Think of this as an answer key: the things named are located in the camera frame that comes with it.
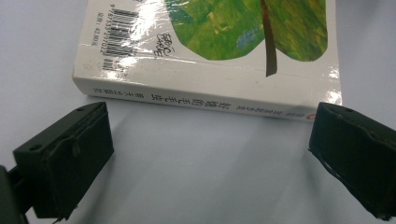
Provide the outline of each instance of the white table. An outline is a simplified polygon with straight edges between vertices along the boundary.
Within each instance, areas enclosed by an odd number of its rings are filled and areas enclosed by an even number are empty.
[[[72,109],[107,102],[116,153],[67,223],[382,223],[307,150],[310,123],[80,93],[85,6],[0,2],[1,164]],[[396,129],[396,1],[337,1],[337,26],[344,105]]]

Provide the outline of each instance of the book spine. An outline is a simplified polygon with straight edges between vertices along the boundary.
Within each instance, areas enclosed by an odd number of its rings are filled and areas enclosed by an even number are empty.
[[[316,113],[315,108],[307,106],[276,105],[239,98],[166,90],[138,83],[113,82],[105,79],[81,77],[73,77],[73,79],[84,94],[91,96],[303,121],[313,121]]]

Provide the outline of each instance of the green leaf illustration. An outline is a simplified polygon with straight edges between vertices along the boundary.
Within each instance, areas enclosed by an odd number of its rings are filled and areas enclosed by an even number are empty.
[[[165,0],[180,42],[208,60],[243,57],[266,37],[267,76],[276,49],[301,62],[327,49],[325,0]]]

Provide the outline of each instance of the barcode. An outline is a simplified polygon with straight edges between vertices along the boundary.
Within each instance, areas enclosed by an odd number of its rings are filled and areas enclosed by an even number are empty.
[[[131,38],[135,22],[139,18],[138,12],[112,9],[113,18],[108,30],[106,50],[103,55],[110,57],[128,57],[135,55],[136,41]]]

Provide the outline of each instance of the glossy cover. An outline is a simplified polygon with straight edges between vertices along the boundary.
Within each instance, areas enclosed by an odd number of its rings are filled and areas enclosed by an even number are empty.
[[[312,120],[342,103],[335,0],[91,0],[73,78],[89,95]]]

